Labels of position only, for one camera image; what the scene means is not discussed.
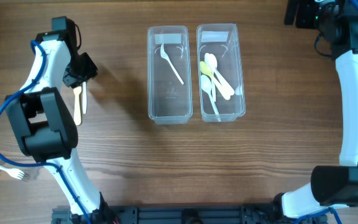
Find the yellow plastic spoon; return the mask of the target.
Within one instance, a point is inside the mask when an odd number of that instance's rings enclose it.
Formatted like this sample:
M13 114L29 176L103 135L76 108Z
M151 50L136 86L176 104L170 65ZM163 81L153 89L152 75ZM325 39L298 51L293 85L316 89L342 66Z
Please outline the yellow plastic spoon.
M208 72L205 70L205 62L204 61L200 61L200 70L203 75L208 76ZM221 93L222 97L225 100L230 100L230 98L231 98L230 94L228 93L226 88L221 85L221 83L218 81L218 79L215 76L213 77L213 81L216 86L216 90L218 90Z

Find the white fork top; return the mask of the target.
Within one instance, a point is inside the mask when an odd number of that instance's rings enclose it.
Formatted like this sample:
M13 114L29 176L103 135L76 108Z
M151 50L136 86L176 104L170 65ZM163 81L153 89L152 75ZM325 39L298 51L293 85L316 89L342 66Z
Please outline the white fork top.
M82 90L82 112L86 114L88 107L87 82L82 83Z

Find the yellow plastic fork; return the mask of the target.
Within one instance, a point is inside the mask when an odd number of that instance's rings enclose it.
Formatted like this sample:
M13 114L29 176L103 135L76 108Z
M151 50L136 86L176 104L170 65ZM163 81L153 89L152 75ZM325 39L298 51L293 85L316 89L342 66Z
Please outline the yellow plastic fork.
M81 116L81 103L80 103L80 95L82 92L82 87L78 86L73 89L74 95L75 95L75 105L74 105L74 113L73 113L73 119L77 126L79 126L82 123L82 116Z

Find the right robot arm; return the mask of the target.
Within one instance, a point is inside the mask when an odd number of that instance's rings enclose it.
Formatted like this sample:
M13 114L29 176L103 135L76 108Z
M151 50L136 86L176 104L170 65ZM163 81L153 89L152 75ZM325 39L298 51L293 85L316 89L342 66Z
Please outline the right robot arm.
M315 29L329 43L342 97L339 165L316 166L308 184L273 200L272 221L299 223L358 207L358 1L291 0L284 23Z

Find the bent white plastic fork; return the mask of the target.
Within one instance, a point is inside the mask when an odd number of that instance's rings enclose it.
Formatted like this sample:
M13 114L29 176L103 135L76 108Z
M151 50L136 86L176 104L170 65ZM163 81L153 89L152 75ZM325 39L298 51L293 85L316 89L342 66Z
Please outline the bent white plastic fork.
M182 80L181 76L179 75L179 73L177 72L176 68L173 66L168 54L165 51L165 47L164 47L164 43L161 44L160 47L160 56L165 59L169 66L171 67L171 69L173 70L174 74L176 75L176 77L178 78L179 82L183 85L184 81Z

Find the white thin spoon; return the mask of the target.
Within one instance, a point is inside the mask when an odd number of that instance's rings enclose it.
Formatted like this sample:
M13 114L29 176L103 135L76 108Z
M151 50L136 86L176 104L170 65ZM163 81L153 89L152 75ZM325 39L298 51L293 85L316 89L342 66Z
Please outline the white thin spoon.
M221 121L221 118L220 118L220 115L219 115L219 112L218 112L218 109L216 107L216 104L213 100L213 97L212 97L212 84L211 84L211 80L206 76L206 75L202 75L201 76L201 89L203 91L205 91L208 96L209 96L209 100L211 102L211 106L213 108L213 111L217 117L217 120L218 122Z

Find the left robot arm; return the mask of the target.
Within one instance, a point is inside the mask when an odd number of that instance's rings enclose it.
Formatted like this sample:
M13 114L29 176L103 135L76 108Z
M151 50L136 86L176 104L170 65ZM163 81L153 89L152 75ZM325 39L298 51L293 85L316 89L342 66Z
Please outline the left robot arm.
M81 87L98 74L90 56L78 53L80 45L75 22L53 18L51 31L37 34L30 44L35 54L30 75L17 94L6 97L6 114L21 152L58 182L72 223L116 223L79 160L77 127L60 94L62 85Z

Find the white thick-handled spoon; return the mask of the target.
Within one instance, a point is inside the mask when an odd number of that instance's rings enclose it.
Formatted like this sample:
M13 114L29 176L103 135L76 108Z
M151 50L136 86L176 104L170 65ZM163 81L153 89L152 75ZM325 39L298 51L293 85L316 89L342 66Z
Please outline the white thick-handled spoon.
M221 85L226 87L228 93L231 96L234 95L234 89L232 88L232 86L230 86L230 84L226 81L226 79L217 70L218 63L216 57L213 54L208 54L207 58L208 58L209 65L211 66L213 72L216 73L218 80L221 82Z

